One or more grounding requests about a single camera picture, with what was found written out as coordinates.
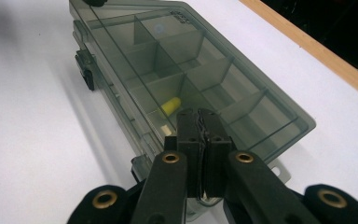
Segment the transparent storage box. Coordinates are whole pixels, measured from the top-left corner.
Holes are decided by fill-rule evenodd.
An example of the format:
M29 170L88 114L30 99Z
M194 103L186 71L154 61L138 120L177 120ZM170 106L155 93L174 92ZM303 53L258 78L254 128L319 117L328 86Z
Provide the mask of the transparent storage box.
M77 60L103 91L146 176L176 114L220 115L237 148L271 162L315 127L311 117L190 6L181 2L70 0Z

